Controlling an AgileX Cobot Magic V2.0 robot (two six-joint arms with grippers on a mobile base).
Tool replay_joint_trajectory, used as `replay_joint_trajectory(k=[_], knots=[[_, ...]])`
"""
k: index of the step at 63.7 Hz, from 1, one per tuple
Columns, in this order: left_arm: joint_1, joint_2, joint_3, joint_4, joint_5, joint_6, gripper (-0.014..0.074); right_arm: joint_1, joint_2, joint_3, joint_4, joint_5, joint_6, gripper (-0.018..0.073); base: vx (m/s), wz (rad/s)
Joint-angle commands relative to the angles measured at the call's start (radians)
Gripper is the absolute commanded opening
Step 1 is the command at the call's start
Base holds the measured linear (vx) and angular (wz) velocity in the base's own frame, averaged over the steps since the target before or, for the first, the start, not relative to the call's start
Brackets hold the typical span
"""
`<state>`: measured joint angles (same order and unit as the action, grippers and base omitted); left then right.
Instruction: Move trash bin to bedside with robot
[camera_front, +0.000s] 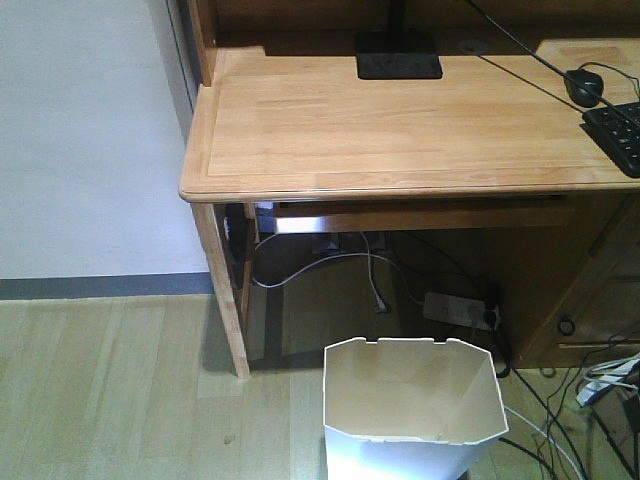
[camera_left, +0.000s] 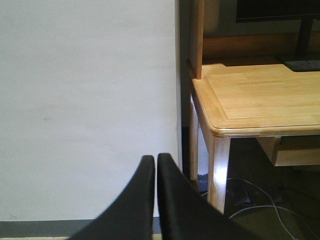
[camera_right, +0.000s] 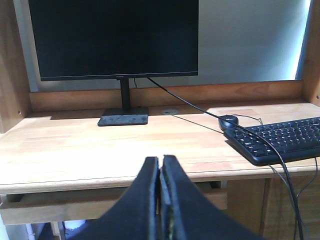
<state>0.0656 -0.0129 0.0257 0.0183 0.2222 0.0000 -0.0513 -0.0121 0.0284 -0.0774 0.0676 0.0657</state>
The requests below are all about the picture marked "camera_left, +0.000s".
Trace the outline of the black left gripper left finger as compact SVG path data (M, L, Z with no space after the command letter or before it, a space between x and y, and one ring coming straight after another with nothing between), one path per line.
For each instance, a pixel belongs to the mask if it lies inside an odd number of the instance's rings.
M155 201L155 160L144 155L116 200L70 240L151 240Z

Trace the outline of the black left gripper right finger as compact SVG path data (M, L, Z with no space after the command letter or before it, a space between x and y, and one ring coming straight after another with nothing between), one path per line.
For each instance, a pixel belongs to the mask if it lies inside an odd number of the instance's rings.
M157 202L164 240L258 240L195 190L169 153L157 157Z

